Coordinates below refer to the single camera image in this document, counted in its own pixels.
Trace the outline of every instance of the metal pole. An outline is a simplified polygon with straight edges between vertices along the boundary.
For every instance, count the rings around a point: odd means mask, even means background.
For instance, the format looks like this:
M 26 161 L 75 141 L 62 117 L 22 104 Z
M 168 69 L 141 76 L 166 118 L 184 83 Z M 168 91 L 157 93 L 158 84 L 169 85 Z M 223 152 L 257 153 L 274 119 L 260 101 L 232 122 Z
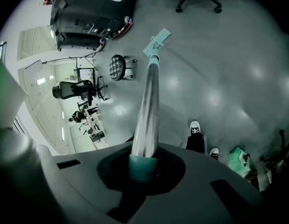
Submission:
M 146 85 L 138 114 L 132 155 L 151 158 L 158 146 L 159 134 L 159 56 L 153 50 Z

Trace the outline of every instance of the green object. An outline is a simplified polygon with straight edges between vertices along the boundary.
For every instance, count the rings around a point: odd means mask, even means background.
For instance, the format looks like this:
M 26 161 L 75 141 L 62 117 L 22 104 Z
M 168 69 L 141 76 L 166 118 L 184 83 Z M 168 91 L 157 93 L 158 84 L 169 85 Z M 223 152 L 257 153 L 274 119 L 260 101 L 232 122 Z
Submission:
M 242 177 L 250 171 L 250 156 L 239 147 L 235 148 L 229 155 L 230 169 Z
M 139 157 L 130 154 L 129 176 L 137 182 L 150 182 L 155 177 L 157 158 Z

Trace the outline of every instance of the chair wheel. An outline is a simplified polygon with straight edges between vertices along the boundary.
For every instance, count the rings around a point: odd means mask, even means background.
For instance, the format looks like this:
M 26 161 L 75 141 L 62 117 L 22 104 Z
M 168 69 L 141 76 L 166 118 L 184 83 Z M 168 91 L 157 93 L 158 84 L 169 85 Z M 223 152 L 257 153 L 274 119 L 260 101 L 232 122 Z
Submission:
M 222 12 L 222 8 L 221 7 L 215 7 L 215 12 L 216 13 L 221 13 Z
M 177 13 L 181 13 L 182 12 L 182 8 L 181 7 L 176 7 L 176 12 Z

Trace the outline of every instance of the black machine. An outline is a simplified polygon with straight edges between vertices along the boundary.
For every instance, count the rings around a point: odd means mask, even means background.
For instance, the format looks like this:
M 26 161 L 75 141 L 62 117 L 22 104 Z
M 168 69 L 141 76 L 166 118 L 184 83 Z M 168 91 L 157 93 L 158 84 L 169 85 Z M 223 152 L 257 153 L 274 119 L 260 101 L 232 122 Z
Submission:
M 132 25 L 135 0 L 54 0 L 50 26 L 57 48 L 94 49 L 100 38 L 116 39 Z

